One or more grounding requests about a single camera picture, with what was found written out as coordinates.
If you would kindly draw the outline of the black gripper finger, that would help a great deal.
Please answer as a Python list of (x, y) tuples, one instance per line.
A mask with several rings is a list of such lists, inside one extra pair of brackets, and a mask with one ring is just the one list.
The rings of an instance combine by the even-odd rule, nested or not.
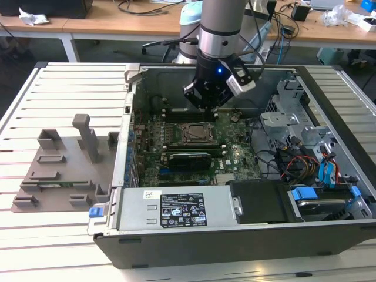
[(221, 93), (219, 96), (215, 97), (215, 100), (212, 101), (209, 111), (209, 119), (215, 120), (216, 109), (222, 107), (232, 98), (231, 93)]
[(194, 83), (183, 88), (185, 98), (203, 114), (203, 120), (210, 120), (210, 105), (206, 98), (198, 97), (195, 94)]

